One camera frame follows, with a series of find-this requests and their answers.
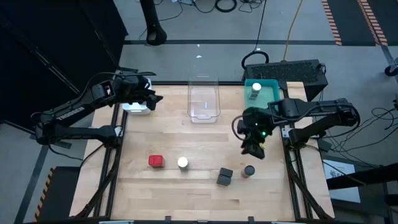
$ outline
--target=teal tray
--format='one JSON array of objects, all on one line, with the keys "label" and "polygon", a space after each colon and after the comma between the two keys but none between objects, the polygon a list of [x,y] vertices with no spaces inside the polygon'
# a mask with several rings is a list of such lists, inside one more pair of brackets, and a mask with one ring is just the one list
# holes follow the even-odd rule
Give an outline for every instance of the teal tray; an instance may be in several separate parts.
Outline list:
[{"label": "teal tray", "polygon": [[[249,100],[251,88],[254,83],[260,83],[261,91],[255,100]],[[244,105],[245,108],[258,107],[268,108],[268,102],[279,101],[279,85],[277,80],[271,79],[247,79],[244,82]]]}]

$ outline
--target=red cube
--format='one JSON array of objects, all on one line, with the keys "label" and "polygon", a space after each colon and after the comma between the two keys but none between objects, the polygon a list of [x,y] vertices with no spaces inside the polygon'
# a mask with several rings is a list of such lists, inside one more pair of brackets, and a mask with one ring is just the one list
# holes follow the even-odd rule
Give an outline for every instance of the red cube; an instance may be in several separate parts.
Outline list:
[{"label": "red cube", "polygon": [[153,168],[161,168],[165,165],[165,160],[162,155],[150,155],[148,164]]}]

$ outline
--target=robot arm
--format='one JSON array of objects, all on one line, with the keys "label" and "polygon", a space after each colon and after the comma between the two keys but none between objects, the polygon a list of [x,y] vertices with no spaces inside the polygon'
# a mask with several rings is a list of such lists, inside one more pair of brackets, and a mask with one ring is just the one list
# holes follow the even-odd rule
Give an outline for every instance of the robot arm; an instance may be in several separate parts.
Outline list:
[{"label": "robot arm", "polygon": [[35,135],[39,144],[53,144],[61,139],[97,139],[107,147],[116,147],[118,134],[114,127],[71,128],[70,125],[104,106],[115,103],[146,103],[150,110],[155,110],[156,103],[163,96],[149,90],[147,78],[139,74],[115,75],[112,79],[86,88],[77,99],[57,108],[34,113],[36,118]]},{"label": "robot arm", "polygon": [[305,128],[291,129],[287,135],[292,147],[304,147],[311,136],[323,137],[333,126],[359,126],[360,123],[358,111],[345,98],[316,102],[286,98],[270,102],[267,109],[252,107],[243,111],[243,120],[238,121],[238,133],[245,135],[242,154],[263,159],[262,143],[275,127],[294,124],[308,116],[324,117]]}]

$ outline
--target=concrete floor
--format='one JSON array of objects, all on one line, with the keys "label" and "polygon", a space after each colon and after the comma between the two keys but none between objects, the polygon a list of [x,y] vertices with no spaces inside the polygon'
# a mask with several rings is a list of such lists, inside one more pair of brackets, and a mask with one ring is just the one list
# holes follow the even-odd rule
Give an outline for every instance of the concrete floor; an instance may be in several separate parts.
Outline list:
[{"label": "concrete floor", "polygon": [[[126,40],[137,40],[145,29],[144,17],[139,3],[132,0],[114,0],[126,25],[129,36]],[[202,10],[212,7],[214,0],[198,0]],[[268,0],[261,40],[285,40],[290,23],[298,5],[298,0]],[[177,3],[169,0],[157,6],[159,18],[164,19],[178,14]],[[237,10],[231,13],[213,11],[199,13],[193,6],[183,5],[180,17],[161,22],[169,40],[255,40],[257,37],[262,6],[253,13]],[[322,8],[321,0],[306,0],[292,30],[292,40],[333,40],[331,30]],[[283,58],[284,45],[259,45],[266,51],[271,62]],[[187,80],[190,75],[207,73],[217,75],[221,81],[241,79],[243,69],[241,59],[251,52],[253,44],[170,44],[158,47],[144,45],[125,45],[120,66],[148,70],[158,74],[154,80]],[[392,55],[398,57],[398,47],[389,47]],[[327,66],[329,85],[325,88],[324,100],[347,98],[358,109],[362,120],[371,116],[374,107],[393,107],[392,100],[398,92],[395,78],[386,77],[382,71],[387,61],[380,47],[340,47],[337,45],[290,45],[287,60],[306,60],[317,58]],[[253,57],[247,63],[262,63],[262,57]],[[89,126],[92,116],[82,120],[79,126]],[[384,128],[390,121],[376,121],[371,127],[355,135],[347,142],[346,148],[361,146],[382,139],[390,130]],[[332,134],[346,130],[333,128]],[[353,150],[352,154],[373,164],[397,162],[397,133],[380,144]],[[56,150],[82,157],[84,141],[70,141],[71,149]],[[0,168],[6,170],[0,184],[0,217],[3,223],[13,223],[31,175],[39,156],[41,146],[23,133],[6,124],[0,125]],[[45,177],[52,166],[78,166],[79,162],[51,152],[47,153],[44,166],[35,182],[30,204],[24,221],[32,221],[35,208],[44,186]]]}]

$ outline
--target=wooden table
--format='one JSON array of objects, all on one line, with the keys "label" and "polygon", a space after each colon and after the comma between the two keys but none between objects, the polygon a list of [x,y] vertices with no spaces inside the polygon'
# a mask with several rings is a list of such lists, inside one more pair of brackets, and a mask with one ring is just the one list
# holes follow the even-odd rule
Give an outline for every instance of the wooden table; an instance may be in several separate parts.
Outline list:
[{"label": "wooden table", "polygon": [[[291,98],[306,99],[302,83],[288,83]],[[164,99],[147,116],[127,119],[111,218],[128,220],[218,220],[294,221],[292,200],[279,128],[267,137],[266,158],[241,155],[241,141],[231,131],[231,121],[244,109],[243,86],[220,86],[221,115],[214,124],[193,124],[187,116],[186,86],[155,86]],[[93,126],[107,125],[112,108],[95,112]],[[304,118],[296,127],[312,122]],[[317,146],[314,140],[308,144]],[[88,142],[85,156],[99,141]],[[147,165],[148,156],[165,157],[164,169]],[[307,187],[323,209],[334,217],[318,151],[301,150]],[[189,160],[188,172],[181,172],[177,159]],[[70,215],[78,213],[98,187],[104,150],[83,166]],[[243,179],[240,171],[253,165],[256,173]],[[231,185],[216,184],[220,167],[234,171]],[[299,189],[301,216],[305,217]],[[108,193],[104,194],[101,213]]]}]

